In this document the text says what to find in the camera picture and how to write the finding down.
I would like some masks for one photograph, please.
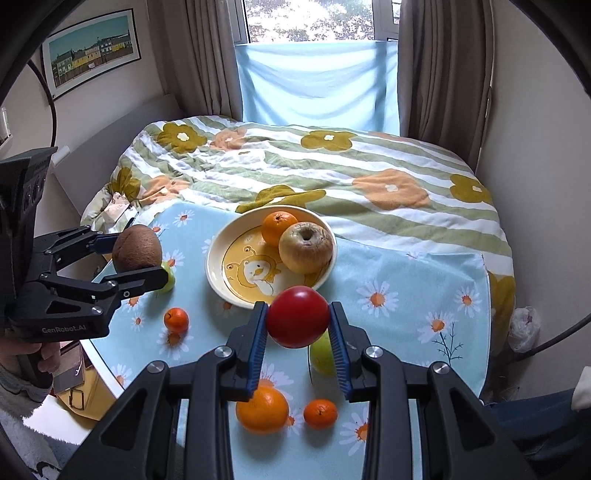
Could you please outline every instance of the black cable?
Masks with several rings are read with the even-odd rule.
[[[558,342],[561,342],[565,338],[570,337],[573,333],[578,332],[581,328],[583,328],[585,325],[587,325],[590,322],[591,322],[591,313],[589,313],[589,315],[587,315],[579,323],[575,323],[571,328],[565,330],[564,332],[562,332],[561,334],[555,336],[554,338],[551,338],[547,342],[542,343],[541,345],[538,345],[535,348],[532,348],[532,350],[530,350],[529,352],[516,354],[509,361],[509,363],[512,364],[514,362],[520,362],[522,360],[525,360],[526,358],[529,358],[531,356],[534,356],[537,353],[540,353],[540,352],[546,350],[547,348],[550,348],[553,345],[556,345]]]
[[[49,87],[47,86],[47,82],[45,81],[45,78],[43,78],[43,75],[41,74],[41,72],[37,68],[37,65],[35,65],[35,63],[30,59],[27,62],[27,65],[29,65],[29,67],[31,68],[33,73],[36,75],[37,79],[39,80],[39,83],[41,83],[41,86],[43,87],[43,91],[45,91],[45,96],[47,97],[47,102],[49,103],[49,108],[51,109],[51,122],[52,122],[51,146],[55,147],[56,146],[56,135],[57,135],[56,104],[53,102],[53,97],[51,96],[51,92],[49,91]]]

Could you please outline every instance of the orange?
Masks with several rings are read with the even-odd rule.
[[[189,316],[183,309],[175,307],[164,314],[164,326],[174,333],[184,333],[189,329]]]
[[[289,413],[287,400],[275,388],[259,387],[248,402],[236,402],[236,418],[244,428],[257,435],[279,432]]]
[[[312,400],[304,409],[304,420],[314,430],[332,427],[338,416],[336,405],[330,400]]]
[[[297,223],[297,218],[287,212],[273,212],[263,220],[261,225],[261,235],[263,240],[276,247],[279,245],[279,239],[293,224]]]

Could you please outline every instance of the human hand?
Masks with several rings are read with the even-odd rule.
[[[21,375],[17,355],[30,355],[41,350],[42,360],[37,364],[40,372],[55,372],[60,366],[59,343],[25,343],[9,332],[0,337],[0,364],[16,376]]]

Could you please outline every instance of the painting of houses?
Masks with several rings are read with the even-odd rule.
[[[101,15],[49,36],[42,48],[53,98],[81,83],[139,60],[133,9]]]

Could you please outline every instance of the cartoon illustration on plate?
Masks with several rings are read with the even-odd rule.
[[[279,250],[259,242],[260,238],[260,228],[253,228],[234,240],[224,255],[226,284],[239,298],[249,302],[270,302],[286,288],[294,285],[312,286],[322,274],[302,275],[292,272],[281,261]]]

